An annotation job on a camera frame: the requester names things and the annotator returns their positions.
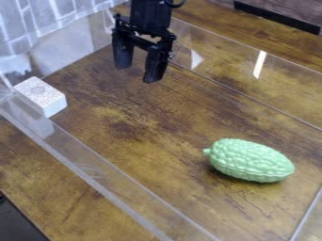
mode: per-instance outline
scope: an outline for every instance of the wooden table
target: wooden table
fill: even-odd
[[[206,1],[177,16],[321,71],[318,37]],[[290,239],[322,183],[320,130],[174,65],[146,86],[139,62],[118,72],[111,55],[46,78],[70,99],[52,120],[223,240]],[[52,240],[157,240],[3,119],[0,129],[0,188]],[[296,174],[271,185],[226,177],[202,154],[222,137],[281,150]]]

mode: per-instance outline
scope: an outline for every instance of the white brick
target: white brick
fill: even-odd
[[[66,95],[36,77],[30,78],[14,88],[24,101],[47,118],[67,107]]]

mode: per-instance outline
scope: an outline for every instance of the green bitter melon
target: green bitter melon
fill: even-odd
[[[218,171],[261,183],[282,181],[294,173],[294,164],[273,148],[254,142],[225,138],[205,149]]]

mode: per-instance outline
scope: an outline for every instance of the toy vegetable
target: toy vegetable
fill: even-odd
[[[242,139],[225,138],[205,149],[218,171],[259,183],[282,181],[294,173],[294,165],[273,148]]]

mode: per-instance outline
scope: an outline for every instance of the robotic arm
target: robotic arm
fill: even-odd
[[[135,47],[147,51],[145,83],[162,80],[169,61],[173,58],[173,43],[177,36],[169,32],[173,8],[185,4],[174,0],[133,0],[131,16],[115,15],[116,25],[112,33],[115,65],[119,70],[130,68]],[[158,42],[141,36],[161,38]]]

